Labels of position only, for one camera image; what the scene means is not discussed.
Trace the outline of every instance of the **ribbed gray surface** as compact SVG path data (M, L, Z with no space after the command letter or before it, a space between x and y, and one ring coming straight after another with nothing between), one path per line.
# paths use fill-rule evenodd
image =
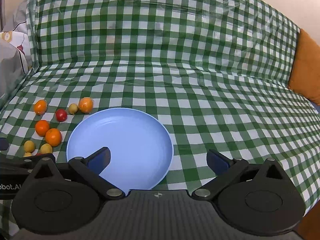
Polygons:
M134 190L123 200L107 202L95 220L74 232L41 236L23 229L13 237L13 240L39 239L301 240L293 232L274 237L242 233L225 224L209 202L193 200L185 190Z

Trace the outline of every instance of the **orange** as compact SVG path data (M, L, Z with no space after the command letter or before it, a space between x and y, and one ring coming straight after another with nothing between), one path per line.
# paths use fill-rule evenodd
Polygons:
M83 113L90 113L93 108L93 100L91 98L82 98L79 102L79 109Z
M39 136L45 136L46 132L50 129L50 126L46 120L40 120L36 123L35 128Z
M43 99L39 100L38 102L35 103L33 106L33 110L36 112L38 115L42 115L47 111L47 102Z
M45 134L45 141L52 147L58 146L62 141L61 132L57 128L51 128Z

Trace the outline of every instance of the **plate rim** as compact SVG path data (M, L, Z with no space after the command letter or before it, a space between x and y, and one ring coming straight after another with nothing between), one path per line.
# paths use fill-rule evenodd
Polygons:
M82 120L79 124L77 124L77 126L73 129L73 131L71 132L71 134L70 134L70 136L69 136L69 138L68 138L67 149L66 149L66 159L67 159L67 162L70 160L70 159L68 158L69 141L70 141L70 138L71 138L71 136L73 135L74 131L77 129L77 127L78 127L82 122L88 120L90 117L94 116L95 114L101 113L101 112L104 112L104 111L108 111L108 110L112 110L112 109L133 110L133 111L137 111L137 112L146 114L146 115L148 115L149 117L151 117L151 118L153 118L154 120L156 120L157 123L164 128L164 130L166 131L166 133L167 133L167 135L168 135L168 137L169 137L169 140L170 140L170 143L171 143L171 160L170 160L170 163L169 163L169 165L168 165L168 168L167 168L166 172L165 172L164 175L162 176L162 178L161 178L154 186L152 186L152 187L150 187L150 188L147 189L147 190L150 190L150 189L152 189L153 187L155 187L156 185L158 185L158 184L164 179L164 177L168 174L168 171L169 171L169 169L170 169L170 166L171 166L172 160L173 160L173 156L174 156L174 147L173 147L173 142L172 142L172 140L171 140L170 133L168 132L167 128L166 128L158 119L156 119L154 116L152 116L151 114L148 114L148 113L146 113L146 112L144 112L144 111L141 111L141 110L138 110L138 109L134 109L134 108L127 108L127 107L110 107L110 108L107 108L107 109L103 109L103 110L97 111L97 112L95 112L94 114L90 114L90 116L89 116L88 118Z

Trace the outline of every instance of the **round plate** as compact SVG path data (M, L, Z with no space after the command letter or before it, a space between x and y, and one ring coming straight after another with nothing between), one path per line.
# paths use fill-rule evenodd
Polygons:
M100 176L123 190L152 189L167 174L173 144L166 128L145 112L110 108L77 125L67 145L67 160L88 157L102 147L111 152Z

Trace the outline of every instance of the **orange cushion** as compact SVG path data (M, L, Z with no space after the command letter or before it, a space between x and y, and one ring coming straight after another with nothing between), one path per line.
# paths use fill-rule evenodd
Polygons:
M320 46L300 29L288 88L320 105Z

